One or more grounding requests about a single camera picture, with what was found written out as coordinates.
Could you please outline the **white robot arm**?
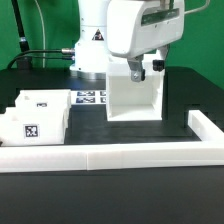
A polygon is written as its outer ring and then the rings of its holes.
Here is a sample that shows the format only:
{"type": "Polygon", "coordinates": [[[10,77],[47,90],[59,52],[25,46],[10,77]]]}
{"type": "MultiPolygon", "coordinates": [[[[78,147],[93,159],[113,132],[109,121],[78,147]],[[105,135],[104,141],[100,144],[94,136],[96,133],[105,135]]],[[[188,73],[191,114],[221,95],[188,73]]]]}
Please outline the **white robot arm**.
{"type": "Polygon", "coordinates": [[[113,56],[126,59],[131,80],[141,82],[144,55],[159,52],[153,65],[163,70],[168,45],[183,34],[184,0],[78,0],[78,6],[80,38],[73,71],[103,73],[113,56]]]}

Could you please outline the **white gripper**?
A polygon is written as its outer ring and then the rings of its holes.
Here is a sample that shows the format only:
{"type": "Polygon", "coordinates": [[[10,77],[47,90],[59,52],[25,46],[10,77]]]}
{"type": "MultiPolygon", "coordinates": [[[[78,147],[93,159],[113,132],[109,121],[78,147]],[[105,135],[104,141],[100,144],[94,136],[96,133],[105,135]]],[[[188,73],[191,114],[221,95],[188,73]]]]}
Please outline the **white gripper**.
{"type": "Polygon", "coordinates": [[[115,57],[130,58],[127,62],[133,82],[145,80],[142,54],[158,48],[153,70],[165,68],[167,44],[183,34],[184,10],[184,0],[111,0],[107,10],[108,50],[115,57]]]}

